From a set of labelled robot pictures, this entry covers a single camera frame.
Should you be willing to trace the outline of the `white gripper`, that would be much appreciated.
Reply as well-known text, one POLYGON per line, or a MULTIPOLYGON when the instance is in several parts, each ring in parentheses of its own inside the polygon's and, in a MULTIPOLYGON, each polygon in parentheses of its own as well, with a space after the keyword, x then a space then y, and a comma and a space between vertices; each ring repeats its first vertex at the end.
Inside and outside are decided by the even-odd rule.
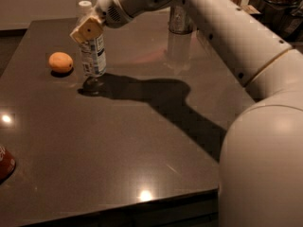
POLYGON ((118 28, 131 22, 141 13, 164 9, 171 0, 97 0, 94 10, 98 15, 82 18, 70 33, 78 44, 93 40, 103 33, 101 22, 107 27, 118 28))

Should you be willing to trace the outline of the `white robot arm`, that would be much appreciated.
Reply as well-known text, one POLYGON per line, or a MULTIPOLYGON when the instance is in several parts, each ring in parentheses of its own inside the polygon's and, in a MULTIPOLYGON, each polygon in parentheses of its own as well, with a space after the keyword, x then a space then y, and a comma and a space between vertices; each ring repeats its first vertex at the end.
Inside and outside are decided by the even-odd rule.
POLYGON ((97 0, 83 43, 177 4, 256 104, 230 126, 219 169, 220 227, 303 227, 303 55, 230 0, 97 0))

